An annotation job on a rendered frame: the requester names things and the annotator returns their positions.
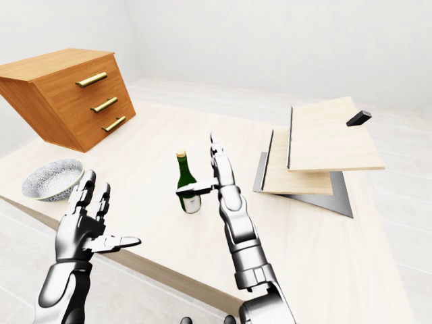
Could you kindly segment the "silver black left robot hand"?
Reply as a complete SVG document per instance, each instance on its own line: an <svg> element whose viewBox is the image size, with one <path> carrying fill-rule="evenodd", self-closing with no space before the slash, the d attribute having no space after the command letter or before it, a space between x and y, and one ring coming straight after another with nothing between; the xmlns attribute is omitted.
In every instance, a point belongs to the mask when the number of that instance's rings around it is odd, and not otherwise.
<svg viewBox="0 0 432 324"><path fill-rule="evenodd" d="M117 252L141 244L134 236L105 234L110 196L110 185L105 182L96 189L96 173L87 170L72 190L67 211L59 223L55 238L56 261L89 261L94 253Z"/></svg>

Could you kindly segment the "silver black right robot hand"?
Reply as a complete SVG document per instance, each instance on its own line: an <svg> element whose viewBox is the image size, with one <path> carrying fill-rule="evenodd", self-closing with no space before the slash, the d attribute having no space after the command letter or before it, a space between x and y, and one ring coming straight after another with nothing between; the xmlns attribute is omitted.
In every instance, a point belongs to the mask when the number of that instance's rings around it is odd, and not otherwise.
<svg viewBox="0 0 432 324"><path fill-rule="evenodd" d="M232 245L259 245L256 227L247 212L247 203L236 185L232 165L224 153L221 141L214 132L211 139L211 165L213 179L182 186L176 190L179 197L191 194L204 195L218 190L219 213L225 223L227 238Z"/></svg>

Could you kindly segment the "green wine bottle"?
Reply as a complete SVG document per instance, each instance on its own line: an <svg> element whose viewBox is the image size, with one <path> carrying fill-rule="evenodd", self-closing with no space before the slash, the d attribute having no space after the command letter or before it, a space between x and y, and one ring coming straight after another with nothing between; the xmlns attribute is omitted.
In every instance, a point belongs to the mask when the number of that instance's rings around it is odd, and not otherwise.
<svg viewBox="0 0 432 324"><path fill-rule="evenodd" d="M176 151L176 156L180 168L180 178L178 180L178 188L186 186L188 184L196 183L196 179L190 173L188 160L186 156L186 150L180 148ZM199 211L201 207L201 198L195 194L189 194L186 196L179 196L180 204L184 212L192 214Z"/></svg>

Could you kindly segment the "pale wood metal wine rack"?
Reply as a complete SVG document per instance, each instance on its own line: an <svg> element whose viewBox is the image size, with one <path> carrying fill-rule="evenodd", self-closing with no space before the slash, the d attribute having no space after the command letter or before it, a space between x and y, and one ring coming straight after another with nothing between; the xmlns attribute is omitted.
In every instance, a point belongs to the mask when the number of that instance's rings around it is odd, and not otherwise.
<svg viewBox="0 0 432 324"><path fill-rule="evenodd" d="M344 172L385 167L366 122L346 125L359 111L350 97L291 107L288 126L269 135L253 190L353 217Z"/></svg>

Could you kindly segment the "patterned grey white bowl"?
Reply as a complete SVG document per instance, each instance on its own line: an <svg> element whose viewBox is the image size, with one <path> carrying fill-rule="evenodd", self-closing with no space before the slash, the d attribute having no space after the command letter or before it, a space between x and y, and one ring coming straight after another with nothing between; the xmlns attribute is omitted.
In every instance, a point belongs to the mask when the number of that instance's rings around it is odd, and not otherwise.
<svg viewBox="0 0 432 324"><path fill-rule="evenodd" d="M26 198L55 202L68 198L74 186L84 175L84 165L77 159L60 159L50 162L32 174L22 184Z"/></svg>

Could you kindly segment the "wooden cabinet drawer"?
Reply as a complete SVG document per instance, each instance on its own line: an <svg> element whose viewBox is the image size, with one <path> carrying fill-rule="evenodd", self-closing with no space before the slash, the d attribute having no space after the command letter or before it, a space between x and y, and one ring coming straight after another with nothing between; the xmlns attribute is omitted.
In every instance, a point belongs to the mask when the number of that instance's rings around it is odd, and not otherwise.
<svg viewBox="0 0 432 324"><path fill-rule="evenodd" d="M100 113L90 110L91 107L96 107L113 97L118 98L117 102ZM135 115L136 113L129 96L120 94L115 94L109 98L101 97L93 103L78 103L63 112L70 130L78 140L83 152L89 151L94 145L98 144L109 134L114 133L114 131ZM121 116L126 116L126 120L110 133L106 133L101 129L102 127L111 125L117 117Z"/></svg>
<svg viewBox="0 0 432 324"><path fill-rule="evenodd" d="M92 78L105 72L106 78L84 88L77 82ZM35 81L36 87L52 105L69 105L74 101L89 99L98 92L107 92L107 88L118 83L120 76L113 54L86 61L67 69L49 74Z"/></svg>
<svg viewBox="0 0 432 324"><path fill-rule="evenodd" d="M54 89L52 104L72 129L88 127L99 120L98 127L108 127L119 117L130 119L133 107L120 74L81 88L74 78L64 80Z"/></svg>

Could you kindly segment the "small black block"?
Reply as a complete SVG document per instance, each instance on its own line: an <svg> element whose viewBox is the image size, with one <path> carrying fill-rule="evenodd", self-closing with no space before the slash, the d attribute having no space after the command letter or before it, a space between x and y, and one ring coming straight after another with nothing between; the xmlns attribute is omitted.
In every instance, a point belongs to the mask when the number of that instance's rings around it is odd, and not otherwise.
<svg viewBox="0 0 432 324"><path fill-rule="evenodd" d="M360 125L363 125L365 122L367 122L371 118L372 118L371 113L369 113L368 111L365 111L365 110L361 110L355 116L353 116L352 118L350 118L346 122L346 125L348 127L351 127L351 126L360 126Z"/></svg>

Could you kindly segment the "wooden cabinet with drawers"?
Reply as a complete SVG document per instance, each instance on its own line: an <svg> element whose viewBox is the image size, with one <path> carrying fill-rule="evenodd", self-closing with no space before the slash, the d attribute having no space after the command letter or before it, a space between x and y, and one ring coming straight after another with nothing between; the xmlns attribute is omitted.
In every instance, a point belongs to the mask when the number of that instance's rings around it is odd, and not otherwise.
<svg viewBox="0 0 432 324"><path fill-rule="evenodd" d="M108 51L64 49L0 65L0 95L46 142L81 151L65 118L44 97L35 81L74 65L113 54Z"/></svg>

